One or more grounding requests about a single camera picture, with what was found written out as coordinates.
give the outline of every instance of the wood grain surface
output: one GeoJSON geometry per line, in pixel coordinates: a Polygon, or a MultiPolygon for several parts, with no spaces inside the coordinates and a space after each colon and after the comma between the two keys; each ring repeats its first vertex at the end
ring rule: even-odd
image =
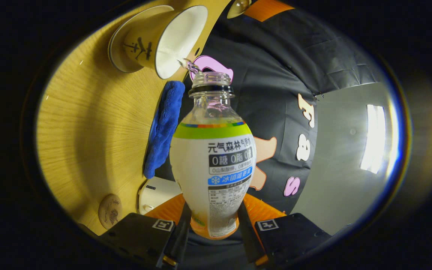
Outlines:
{"type": "Polygon", "coordinates": [[[137,210],[149,130],[166,81],[182,81],[180,68],[168,80],[143,68],[123,73],[108,59],[108,42],[134,14],[156,5],[183,10],[208,8],[208,19],[189,59],[201,53],[214,23],[230,0],[157,0],[128,11],[98,29],[71,51],[55,70],[37,115],[37,151],[53,195],[76,222],[98,235],[99,203],[121,198],[122,216],[137,210]]]}

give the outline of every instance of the microfiber cloth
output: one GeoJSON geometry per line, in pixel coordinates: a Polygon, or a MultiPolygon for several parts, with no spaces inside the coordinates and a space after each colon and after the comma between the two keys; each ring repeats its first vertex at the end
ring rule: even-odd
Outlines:
{"type": "Polygon", "coordinates": [[[154,177],[155,170],[164,164],[168,157],[171,139],[178,126],[184,92],[185,84],[179,81],[169,81],[164,86],[159,108],[149,131],[148,155],[144,164],[144,176],[147,179],[154,177]]]}

